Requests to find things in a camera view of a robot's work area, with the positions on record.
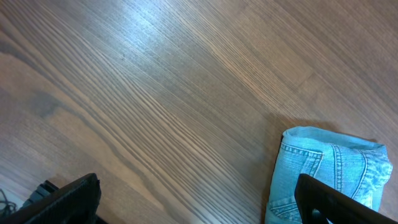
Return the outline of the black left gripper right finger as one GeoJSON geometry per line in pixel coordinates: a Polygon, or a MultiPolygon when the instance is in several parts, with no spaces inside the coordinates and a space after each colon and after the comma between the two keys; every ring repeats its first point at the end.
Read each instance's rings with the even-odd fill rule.
{"type": "Polygon", "coordinates": [[[307,174],[298,177],[295,200],[303,223],[397,224],[307,174]]]}

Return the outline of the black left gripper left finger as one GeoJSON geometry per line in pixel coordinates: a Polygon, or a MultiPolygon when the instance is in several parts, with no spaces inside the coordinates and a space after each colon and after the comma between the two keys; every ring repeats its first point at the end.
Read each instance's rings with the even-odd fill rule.
{"type": "Polygon", "coordinates": [[[25,208],[14,210],[4,199],[1,223],[100,224],[96,214],[101,199],[100,180],[89,173],[25,208]]]}

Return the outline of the light blue denim shorts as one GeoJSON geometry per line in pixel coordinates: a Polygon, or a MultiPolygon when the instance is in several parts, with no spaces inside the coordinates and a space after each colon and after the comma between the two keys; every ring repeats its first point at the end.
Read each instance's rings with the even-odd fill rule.
{"type": "Polygon", "coordinates": [[[386,146],[311,126],[283,133],[266,206],[266,223],[301,223],[294,197],[307,174],[378,211],[393,170],[386,146]]]}

